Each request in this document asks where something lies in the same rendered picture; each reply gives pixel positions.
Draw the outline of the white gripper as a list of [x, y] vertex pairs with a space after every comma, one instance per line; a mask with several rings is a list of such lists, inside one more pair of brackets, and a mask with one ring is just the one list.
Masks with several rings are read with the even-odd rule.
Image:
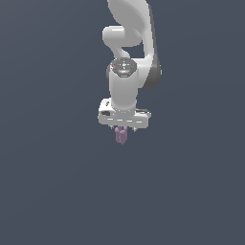
[[133, 109], [121, 111], [111, 105], [111, 99], [103, 99], [100, 102], [98, 120], [101, 124], [107, 124], [111, 129], [114, 125], [132, 127], [136, 132], [138, 128], [147, 128], [151, 112], [147, 109]]

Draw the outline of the small purple block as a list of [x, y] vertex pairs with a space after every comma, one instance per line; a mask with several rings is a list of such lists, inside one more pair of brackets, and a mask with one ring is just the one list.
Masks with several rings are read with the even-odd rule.
[[126, 126], [117, 126], [115, 128], [116, 142], [123, 145], [127, 140], [127, 127]]

